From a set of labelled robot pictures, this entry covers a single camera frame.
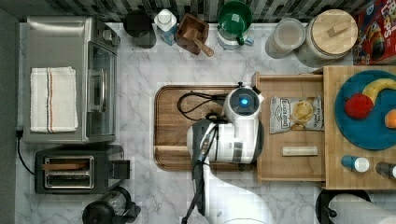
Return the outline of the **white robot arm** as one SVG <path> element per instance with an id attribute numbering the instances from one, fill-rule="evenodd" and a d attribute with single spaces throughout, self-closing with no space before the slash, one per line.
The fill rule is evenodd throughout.
<path id="1" fill-rule="evenodd" d="M 225 97 L 218 119 L 201 119 L 187 132 L 194 196 L 189 207 L 209 224 L 275 224 L 267 202 L 256 193 L 231 185 L 211 169 L 214 161 L 251 164 L 262 153 L 260 121 L 263 96 L 239 85 Z"/>

